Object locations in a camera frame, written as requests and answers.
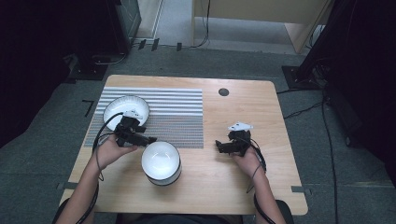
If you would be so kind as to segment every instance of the white bowl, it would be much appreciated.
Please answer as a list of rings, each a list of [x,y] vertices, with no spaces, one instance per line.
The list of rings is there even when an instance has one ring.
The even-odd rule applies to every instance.
[[[143,152],[142,167],[153,184],[170,185],[180,176],[180,155],[172,144],[154,142]]]
[[[111,102],[105,109],[105,113],[103,114],[103,121],[108,121],[111,116],[118,114],[120,112],[125,113],[126,111],[135,110],[141,119],[139,126],[142,126],[149,117],[149,105],[148,103],[138,96],[123,96],[115,99]],[[117,124],[120,123],[122,116],[116,116],[113,120],[111,120],[107,124],[107,128],[111,131],[114,131],[117,127]]]

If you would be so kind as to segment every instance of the human hand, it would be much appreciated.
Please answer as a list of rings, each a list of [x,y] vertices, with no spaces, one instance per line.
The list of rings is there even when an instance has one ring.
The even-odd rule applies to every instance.
[[[253,149],[253,147],[247,149],[244,157],[240,157],[237,154],[232,154],[232,156],[239,168],[241,168],[241,170],[250,177],[253,176],[254,172],[257,170],[257,167],[260,165],[256,151]]]
[[[100,169],[104,170],[109,164],[113,163],[121,156],[136,150],[137,146],[119,147],[116,142],[115,134],[111,134],[107,140],[94,151],[92,157],[98,160]]]

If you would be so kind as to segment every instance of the person's left hand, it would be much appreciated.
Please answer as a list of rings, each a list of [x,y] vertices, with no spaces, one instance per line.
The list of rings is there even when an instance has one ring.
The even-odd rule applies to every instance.
[[[107,140],[94,151],[92,158],[95,160],[98,158],[99,166],[101,170],[104,170],[109,164],[113,163],[121,156],[136,150],[137,146],[119,147],[116,142],[115,134],[111,134]]]

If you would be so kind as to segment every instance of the forearm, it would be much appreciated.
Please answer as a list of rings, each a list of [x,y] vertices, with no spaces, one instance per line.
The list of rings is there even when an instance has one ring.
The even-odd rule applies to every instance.
[[[268,178],[262,168],[254,175],[253,184],[256,190],[257,202],[261,210],[276,224],[285,223],[282,213],[276,204],[274,194],[271,191]],[[258,211],[256,211],[256,223],[267,223]]]
[[[95,158],[91,158],[82,173],[76,189],[56,223],[76,223],[89,208],[98,185],[100,171]],[[92,215],[84,223],[92,220]]]

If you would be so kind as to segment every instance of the person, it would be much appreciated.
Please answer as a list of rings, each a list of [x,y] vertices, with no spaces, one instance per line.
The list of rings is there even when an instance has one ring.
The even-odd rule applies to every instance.
[[[53,223],[77,223],[86,213],[98,185],[98,178],[101,171],[108,165],[115,162],[121,156],[137,150],[137,146],[119,147],[115,134],[111,134],[107,140],[100,145],[92,154],[88,161],[81,179],[78,182],[70,199],[63,203],[58,213],[55,215]],[[241,170],[252,177],[255,188],[257,202],[261,210],[275,223],[286,223],[278,203],[271,191],[268,178],[262,168],[255,150],[250,147],[244,157],[231,155]],[[93,223],[94,212],[90,212],[83,223]],[[157,215],[142,216],[134,223],[227,223],[225,219],[215,216],[193,216],[193,215]],[[256,211],[256,223],[268,223],[262,215]]]

